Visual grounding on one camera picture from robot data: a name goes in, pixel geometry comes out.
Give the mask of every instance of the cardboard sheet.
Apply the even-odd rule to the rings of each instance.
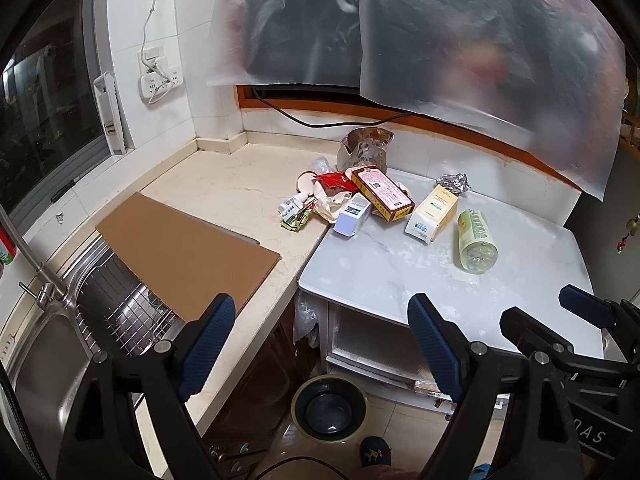
[[[219,292],[236,314],[280,255],[136,193],[97,227],[109,247],[185,321],[198,319]]]

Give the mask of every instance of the yellow bottle label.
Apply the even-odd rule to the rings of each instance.
[[[485,242],[495,247],[486,218],[478,209],[467,209],[460,213],[458,217],[458,237],[460,253],[476,242]]]

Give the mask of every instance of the faucet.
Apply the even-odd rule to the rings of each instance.
[[[66,294],[65,282],[47,267],[46,262],[36,256],[33,249],[29,247],[28,243],[22,238],[22,235],[18,232],[14,223],[11,222],[9,215],[4,210],[4,207],[0,204],[0,224],[4,228],[4,231],[11,238],[12,242],[18,248],[20,253],[27,259],[36,271],[36,276],[42,282],[42,288],[38,294],[34,294],[29,288],[20,282],[20,288],[27,292],[30,296],[36,300],[38,306],[45,310],[52,300],[62,300]]]

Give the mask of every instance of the blue gripper pad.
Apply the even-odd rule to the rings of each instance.
[[[599,329],[611,328],[614,323],[609,305],[573,285],[565,285],[558,295],[560,306],[588,321]]]
[[[433,374],[433,378],[436,379],[440,391],[451,397],[454,402],[461,402],[464,397],[464,389],[460,361],[420,301],[421,296],[429,301],[423,294],[416,294],[409,300],[407,307],[409,328],[414,334],[424,358],[427,359],[429,370]]]
[[[235,320],[234,300],[231,296],[226,296],[203,327],[200,336],[183,361],[182,377],[177,391],[184,402],[201,391]]]

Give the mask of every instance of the white cable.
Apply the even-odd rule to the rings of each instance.
[[[174,82],[171,81],[171,78],[169,76],[167,76],[167,74],[164,73],[163,70],[161,70],[158,67],[157,61],[153,64],[153,65],[149,65],[149,63],[146,62],[145,60],[145,56],[144,56],[144,51],[145,51],[145,45],[146,45],[146,26],[149,23],[149,20],[151,19],[151,15],[154,13],[154,11],[156,10],[156,0],[153,0],[151,2],[151,9],[149,9],[149,14],[146,17],[145,20],[145,25],[143,25],[142,27],[142,47],[140,48],[140,60],[142,61],[142,64],[144,66],[146,66],[149,70],[151,70],[152,72],[157,73],[160,77],[164,78],[164,83],[160,84],[156,87],[156,89],[154,90],[153,94],[151,95],[151,97],[149,98],[149,104],[155,104],[157,103],[162,97],[164,97],[165,95],[167,95],[171,89],[174,87]],[[169,88],[166,90],[166,92],[164,92],[158,99],[156,99],[154,101],[154,97],[156,96],[156,94],[158,93],[158,91],[161,88],[164,88],[165,86],[170,85]]]

